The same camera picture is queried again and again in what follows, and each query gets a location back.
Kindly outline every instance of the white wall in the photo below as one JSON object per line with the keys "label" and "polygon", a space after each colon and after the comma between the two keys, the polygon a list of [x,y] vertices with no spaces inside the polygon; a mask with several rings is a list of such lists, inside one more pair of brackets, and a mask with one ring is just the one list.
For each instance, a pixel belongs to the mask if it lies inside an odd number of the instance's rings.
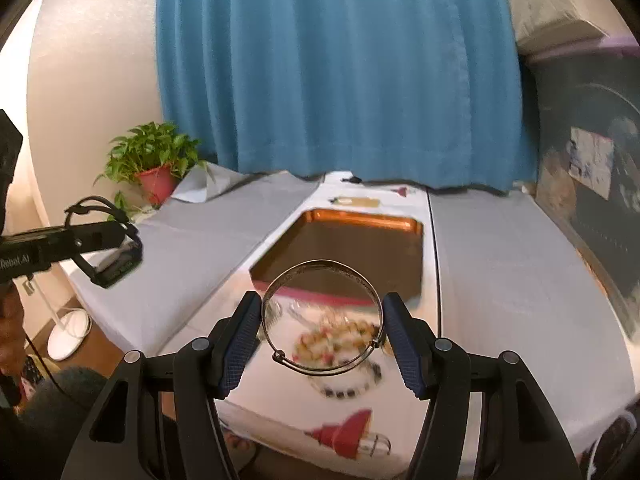
{"label": "white wall", "polygon": [[27,102],[33,165],[52,223],[80,198],[112,197],[114,183],[92,187],[109,141],[161,120],[155,34],[156,0],[43,1]]}
{"label": "white wall", "polygon": [[[0,51],[0,108],[4,108],[24,137],[14,182],[8,193],[6,234],[35,229],[48,223],[33,172],[26,108],[31,40],[41,4],[42,0],[31,3]],[[58,266],[39,274],[36,279],[55,308],[63,306],[73,295],[66,276]],[[21,286],[23,282],[24,278],[16,280],[25,307],[24,327],[33,337],[49,320],[49,311],[38,294],[27,295]]]}

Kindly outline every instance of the blue gripper pad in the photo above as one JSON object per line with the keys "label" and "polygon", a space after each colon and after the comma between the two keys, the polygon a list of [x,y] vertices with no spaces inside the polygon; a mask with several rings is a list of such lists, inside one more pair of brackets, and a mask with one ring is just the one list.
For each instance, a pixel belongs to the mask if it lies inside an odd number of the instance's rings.
{"label": "blue gripper pad", "polygon": [[398,362],[404,385],[416,397],[425,399],[427,387],[422,378],[423,363],[431,357],[428,339],[415,325],[414,319],[396,292],[390,292],[382,300],[385,331]]}
{"label": "blue gripper pad", "polygon": [[254,353],[261,309],[260,296],[254,291],[247,291],[216,345],[224,352],[218,387],[225,397],[240,383],[244,367]]}

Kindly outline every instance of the gray cloth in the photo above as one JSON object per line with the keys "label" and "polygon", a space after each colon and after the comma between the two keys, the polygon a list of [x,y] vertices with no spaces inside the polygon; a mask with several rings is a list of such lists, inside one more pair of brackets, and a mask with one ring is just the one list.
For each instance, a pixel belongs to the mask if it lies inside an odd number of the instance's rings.
{"label": "gray cloth", "polygon": [[574,247],[532,198],[431,197],[442,331],[467,352],[520,354],[574,451],[634,396],[622,333]]}
{"label": "gray cloth", "polygon": [[194,166],[171,196],[183,202],[206,202],[249,178],[252,178],[250,174],[238,173],[217,164],[205,162],[204,167]]}
{"label": "gray cloth", "polygon": [[129,276],[107,290],[80,270],[71,282],[114,344],[155,355],[317,185],[278,173],[208,202],[169,199],[139,225],[143,262]]}

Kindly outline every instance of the copper tray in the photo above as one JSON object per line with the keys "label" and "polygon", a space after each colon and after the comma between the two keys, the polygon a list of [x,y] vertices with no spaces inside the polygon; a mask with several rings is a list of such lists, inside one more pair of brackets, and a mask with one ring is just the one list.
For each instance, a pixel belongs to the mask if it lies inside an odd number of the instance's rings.
{"label": "copper tray", "polygon": [[[422,223],[335,209],[305,211],[251,268],[254,287],[263,292],[289,267],[318,258],[353,267],[371,282],[380,298],[388,292],[397,292],[405,302],[419,298]],[[358,285],[328,272],[302,274],[281,293],[330,306],[371,305]]]}

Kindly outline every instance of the green plant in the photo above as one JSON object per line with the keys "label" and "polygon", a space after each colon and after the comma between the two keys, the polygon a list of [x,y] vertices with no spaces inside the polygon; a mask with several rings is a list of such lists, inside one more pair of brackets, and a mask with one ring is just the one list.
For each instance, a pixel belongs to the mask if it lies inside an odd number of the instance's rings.
{"label": "green plant", "polygon": [[177,133],[174,123],[150,122],[129,131],[132,136],[119,136],[110,141],[115,145],[107,154],[104,172],[98,175],[94,184],[105,177],[114,182],[138,184],[138,173],[159,166],[169,166],[172,175],[183,178],[187,171],[200,163],[199,141]]}
{"label": "green plant", "polygon": [[[129,201],[127,201],[127,199],[125,198],[124,193],[121,191],[116,192],[116,194],[114,195],[113,205],[116,206],[118,209],[122,209],[129,218],[131,218],[136,213],[145,213],[148,211],[148,206],[147,206],[147,209],[145,210],[144,208],[131,205]],[[113,221],[115,220],[115,218],[112,215],[109,215],[107,220]]]}

